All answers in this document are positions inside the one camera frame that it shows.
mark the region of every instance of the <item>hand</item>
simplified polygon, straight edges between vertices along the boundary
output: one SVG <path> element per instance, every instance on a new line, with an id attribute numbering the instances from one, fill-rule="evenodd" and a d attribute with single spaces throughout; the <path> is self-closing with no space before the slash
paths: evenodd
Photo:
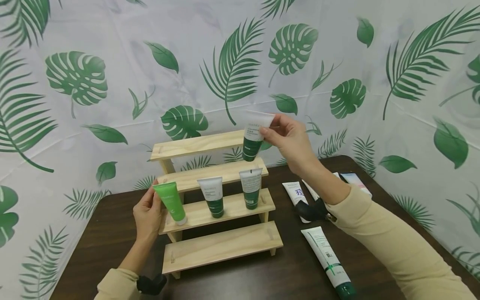
<path id="1" fill-rule="evenodd" d="M 302 177 L 307 166 L 319 163 L 305 132 L 305 124 L 287 115 L 276 114 L 270 126 L 261 127 L 260 134 L 280 150 L 293 173 Z"/>
<path id="2" fill-rule="evenodd" d="M 158 184 L 156 179 L 153 182 L 153 185 L 155 184 Z M 153 187 L 150 187 L 139 203 L 133 207 L 133 217 L 137 226 L 137 241 L 155 241 L 162 216 L 161 201 Z"/>

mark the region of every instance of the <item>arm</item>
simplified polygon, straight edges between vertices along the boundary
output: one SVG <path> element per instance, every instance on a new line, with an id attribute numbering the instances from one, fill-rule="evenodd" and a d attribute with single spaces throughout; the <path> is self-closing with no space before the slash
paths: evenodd
<path id="1" fill-rule="evenodd" d="M 272 126 L 261 128 L 261 134 L 278 147 L 292 172 L 322 197 L 337 217 L 335 225 L 385 265 L 407 299 L 475 299 L 420 234 L 317 160 L 302 123 L 277 115 Z"/>

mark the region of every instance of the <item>green tube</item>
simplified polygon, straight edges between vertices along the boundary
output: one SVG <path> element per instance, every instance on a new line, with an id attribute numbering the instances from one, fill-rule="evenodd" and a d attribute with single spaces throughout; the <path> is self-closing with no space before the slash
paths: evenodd
<path id="1" fill-rule="evenodd" d="M 162 200 L 172 219 L 177 225 L 183 225 L 187 222 L 187 216 L 180 200 L 179 192 L 177 191 L 176 182 L 160 183 L 153 186 L 157 195 Z"/>

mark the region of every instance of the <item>person's right hand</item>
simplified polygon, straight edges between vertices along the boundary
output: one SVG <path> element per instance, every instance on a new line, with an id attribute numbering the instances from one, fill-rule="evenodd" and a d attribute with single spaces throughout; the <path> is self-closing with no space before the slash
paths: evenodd
<path id="1" fill-rule="evenodd" d="M 260 134 L 280 150 L 290 170 L 300 177 L 307 166 L 318 163 L 305 129 L 305 124 L 284 114 L 276 114 L 270 128 L 260 128 Z"/>

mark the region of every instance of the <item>skincare tube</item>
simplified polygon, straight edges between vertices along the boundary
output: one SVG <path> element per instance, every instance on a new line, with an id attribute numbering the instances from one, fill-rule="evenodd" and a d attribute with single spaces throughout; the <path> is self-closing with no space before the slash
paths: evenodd
<path id="1" fill-rule="evenodd" d="M 355 173 L 341 173 L 341 175 L 343 176 L 343 178 L 345 178 L 345 180 L 346 180 L 348 183 L 355 184 L 355 185 L 358 186 L 364 193 L 367 193 L 368 195 L 370 195 L 370 198 L 372 197 L 372 193 L 367 189 L 367 187 L 363 184 L 363 182 L 361 182 L 361 180 L 360 180 L 360 178 L 357 176 L 357 174 L 355 174 Z"/>
<path id="2" fill-rule="evenodd" d="M 334 286 L 341 300 L 350 300 L 355 297 L 356 291 L 343 269 L 340 261 L 333 252 L 332 247 L 327 241 L 322 228 L 314 227 L 301 230 L 303 236 L 307 239 L 310 247 L 320 261 L 320 264 L 327 273 L 328 279 Z"/>
<path id="3" fill-rule="evenodd" d="M 211 177 L 197 179 L 202 193 L 204 193 L 208 209 L 212 213 L 212 217 L 220 218 L 223 216 L 223 186 L 222 177 Z"/>
<path id="4" fill-rule="evenodd" d="M 262 168 L 240 171 L 239 175 L 245 206 L 248 209 L 257 208 L 258 195 L 262 187 Z"/>
<path id="5" fill-rule="evenodd" d="M 296 206 L 298 202 L 302 201 L 308 205 L 307 198 L 303 195 L 303 190 L 301 189 L 300 182 L 284 182 L 282 183 L 285 190 L 287 190 L 288 196 L 293 203 L 293 206 Z M 310 223 L 310 221 L 305 220 L 300 217 L 300 220 L 303 223 Z"/>
<path id="6" fill-rule="evenodd" d="M 177 225 L 185 224 L 187 222 L 187 216 L 185 215 L 185 210 L 183 209 L 180 195 L 177 191 L 177 183 L 172 181 L 156 184 L 153 186 L 153 189 L 156 191 L 163 204 L 165 204 L 165 207 L 168 209 L 168 212 Z"/>
<path id="7" fill-rule="evenodd" d="M 264 137 L 260 134 L 260 126 L 270 127 L 275 115 L 266 114 L 259 111 L 245 111 L 247 125 L 243 133 L 243 159 L 253 161 L 257 156 Z"/>

